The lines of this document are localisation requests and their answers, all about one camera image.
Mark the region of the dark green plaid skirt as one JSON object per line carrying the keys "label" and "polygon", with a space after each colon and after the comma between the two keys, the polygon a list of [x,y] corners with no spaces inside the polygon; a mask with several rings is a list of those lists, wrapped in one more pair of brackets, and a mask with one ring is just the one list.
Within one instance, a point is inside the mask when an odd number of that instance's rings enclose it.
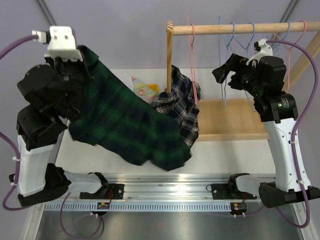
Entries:
{"label": "dark green plaid skirt", "polygon": [[93,81],[84,87],[81,118],[68,130],[74,141],[101,146],[126,162],[172,171],[191,157],[178,122],[136,96],[85,45],[78,46]]}

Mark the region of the aluminium mounting rail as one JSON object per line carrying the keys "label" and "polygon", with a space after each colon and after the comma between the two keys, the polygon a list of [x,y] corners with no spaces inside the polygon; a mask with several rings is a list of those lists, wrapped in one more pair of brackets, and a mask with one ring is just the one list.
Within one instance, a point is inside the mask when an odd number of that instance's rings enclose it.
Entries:
{"label": "aluminium mounting rail", "polygon": [[96,212],[230,212],[232,200],[213,198],[212,184],[224,184],[232,174],[249,173],[275,179],[275,166],[266,140],[200,141],[192,158],[166,172],[147,162],[136,166],[99,146],[63,140],[56,164],[64,170],[100,172],[111,184],[122,184],[122,199],[80,199],[65,194],[44,205],[48,211]]}

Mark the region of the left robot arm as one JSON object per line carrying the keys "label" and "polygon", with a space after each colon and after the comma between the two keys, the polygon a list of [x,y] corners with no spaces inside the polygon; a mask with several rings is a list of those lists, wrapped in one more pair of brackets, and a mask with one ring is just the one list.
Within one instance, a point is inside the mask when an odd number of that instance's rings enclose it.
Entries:
{"label": "left robot arm", "polygon": [[19,170],[10,175],[10,182],[18,190],[22,207],[50,202],[66,193],[79,193],[81,199],[102,199],[108,194],[109,183],[100,172],[73,173],[50,160],[60,134],[68,128],[64,120],[80,119],[83,88],[93,79],[83,58],[45,60],[17,83],[28,105],[17,115]]}

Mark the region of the pink wire hanger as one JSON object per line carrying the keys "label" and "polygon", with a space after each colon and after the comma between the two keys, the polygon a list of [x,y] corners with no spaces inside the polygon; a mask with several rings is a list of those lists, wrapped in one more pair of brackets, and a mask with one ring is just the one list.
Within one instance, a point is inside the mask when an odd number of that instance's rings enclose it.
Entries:
{"label": "pink wire hanger", "polygon": [[189,12],[187,13],[187,23],[192,28],[192,34],[188,36],[188,43],[189,43],[189,64],[190,64],[190,73],[191,73],[191,80],[192,80],[192,88],[193,88],[193,95],[194,95],[194,102],[195,105],[198,106],[198,92],[197,92],[197,83],[196,83],[196,75],[195,75],[195,62],[194,62],[194,41],[195,41],[195,26],[190,21]]}
{"label": "pink wire hanger", "polygon": [[[294,42],[294,44],[297,44],[306,34],[306,30],[307,30],[307,22],[305,20],[300,20],[300,22],[302,22],[304,24],[304,28],[303,28],[303,32],[300,35],[300,37]],[[290,70],[291,70],[291,56],[292,56],[292,51],[293,51],[293,46],[287,46],[286,44],[284,45],[284,47],[286,48],[287,52],[288,52],[288,58],[287,58],[287,80],[285,81],[287,83],[287,87],[290,86]]]}

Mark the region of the navy white plaid skirt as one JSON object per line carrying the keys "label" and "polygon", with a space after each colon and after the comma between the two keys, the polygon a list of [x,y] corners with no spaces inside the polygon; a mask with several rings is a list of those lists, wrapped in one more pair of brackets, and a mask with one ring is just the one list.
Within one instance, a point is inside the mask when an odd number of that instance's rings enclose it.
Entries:
{"label": "navy white plaid skirt", "polygon": [[161,92],[153,101],[159,113],[174,118],[180,127],[180,135],[191,148],[199,137],[198,114],[196,103],[201,99],[201,87],[181,73],[176,66],[171,67],[171,92]]}

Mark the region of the pastel floral garment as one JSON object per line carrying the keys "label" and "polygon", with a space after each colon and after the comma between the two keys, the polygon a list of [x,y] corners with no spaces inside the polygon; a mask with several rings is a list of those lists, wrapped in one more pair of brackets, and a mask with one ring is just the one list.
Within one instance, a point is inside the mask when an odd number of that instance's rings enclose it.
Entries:
{"label": "pastel floral garment", "polygon": [[139,78],[132,76],[134,84],[134,93],[148,104],[152,104],[155,98],[158,96],[153,90],[148,87],[148,84],[144,83]]}

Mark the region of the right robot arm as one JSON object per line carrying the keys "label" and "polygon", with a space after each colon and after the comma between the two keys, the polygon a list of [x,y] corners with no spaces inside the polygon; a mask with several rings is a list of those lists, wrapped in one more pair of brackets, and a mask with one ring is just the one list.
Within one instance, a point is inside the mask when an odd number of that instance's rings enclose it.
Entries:
{"label": "right robot arm", "polygon": [[282,90],[287,68],[276,56],[248,60],[232,54],[222,66],[212,71],[216,82],[222,84],[233,72],[229,86],[245,90],[254,100],[254,108],[268,133],[268,144],[275,165],[275,181],[262,182],[248,173],[233,175],[227,193],[239,198],[244,192],[258,196],[267,208],[299,203],[320,197],[305,172],[298,135],[293,128],[298,121],[294,97]]}

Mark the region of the white grey garment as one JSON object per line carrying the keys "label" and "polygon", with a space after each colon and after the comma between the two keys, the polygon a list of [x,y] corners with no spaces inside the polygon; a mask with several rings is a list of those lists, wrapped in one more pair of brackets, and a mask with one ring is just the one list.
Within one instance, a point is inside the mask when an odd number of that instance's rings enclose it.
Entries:
{"label": "white grey garment", "polygon": [[134,83],[132,77],[128,73],[122,73],[120,80],[131,90],[134,91]]}

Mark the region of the wooden clothes rack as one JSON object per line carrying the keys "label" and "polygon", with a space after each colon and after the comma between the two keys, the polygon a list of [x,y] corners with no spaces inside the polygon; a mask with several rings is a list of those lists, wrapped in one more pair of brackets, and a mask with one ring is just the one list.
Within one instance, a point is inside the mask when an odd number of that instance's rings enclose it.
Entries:
{"label": "wooden clothes rack", "polygon": [[[258,23],[216,24],[216,25],[177,25],[168,21],[166,25],[166,89],[171,91],[172,53],[174,36],[251,34],[251,33],[294,33],[316,32],[306,50],[314,58],[320,52],[320,23]],[[223,108],[222,101],[201,100],[199,103],[199,141],[237,141],[266,140],[268,133],[257,113],[253,112],[250,102],[244,98],[231,99],[230,106]]]}

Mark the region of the yellow plastic tray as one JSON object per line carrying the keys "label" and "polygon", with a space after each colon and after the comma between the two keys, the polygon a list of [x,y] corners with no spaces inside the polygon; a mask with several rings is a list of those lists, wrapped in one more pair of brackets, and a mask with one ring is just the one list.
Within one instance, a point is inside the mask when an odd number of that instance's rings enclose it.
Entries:
{"label": "yellow plastic tray", "polygon": [[148,84],[147,85],[151,90],[153,90],[155,92],[156,95],[159,94],[159,86],[155,83],[152,83],[152,84]]}

